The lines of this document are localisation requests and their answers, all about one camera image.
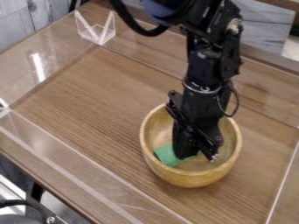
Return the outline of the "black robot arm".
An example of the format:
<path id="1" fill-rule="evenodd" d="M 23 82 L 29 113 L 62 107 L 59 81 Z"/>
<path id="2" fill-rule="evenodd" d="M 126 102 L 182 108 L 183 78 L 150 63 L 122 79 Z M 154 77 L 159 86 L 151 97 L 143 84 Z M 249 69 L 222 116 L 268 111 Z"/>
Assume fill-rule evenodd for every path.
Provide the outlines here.
<path id="1" fill-rule="evenodd" d="M 221 119 L 237 95 L 240 74 L 241 9 L 232 0 L 145 0 L 145 9 L 162 25 L 186 30 L 189 69 L 183 92 L 171 91 L 167 111 L 174 119 L 173 150 L 179 159 L 202 153 L 218 159 L 224 145 Z"/>

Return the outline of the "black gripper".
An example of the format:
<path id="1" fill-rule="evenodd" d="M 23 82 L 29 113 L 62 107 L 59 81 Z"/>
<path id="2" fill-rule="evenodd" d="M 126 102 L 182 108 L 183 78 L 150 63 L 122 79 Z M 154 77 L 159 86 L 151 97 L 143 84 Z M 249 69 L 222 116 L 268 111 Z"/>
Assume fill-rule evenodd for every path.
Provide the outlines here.
<path id="1" fill-rule="evenodd" d="M 200 152 L 213 161 L 225 144 L 221 118 L 229 106 L 230 91 L 225 88 L 210 92 L 185 88 L 183 93 L 171 90 L 166 104 L 174 119 L 173 150 L 179 159 L 197 156 Z"/>

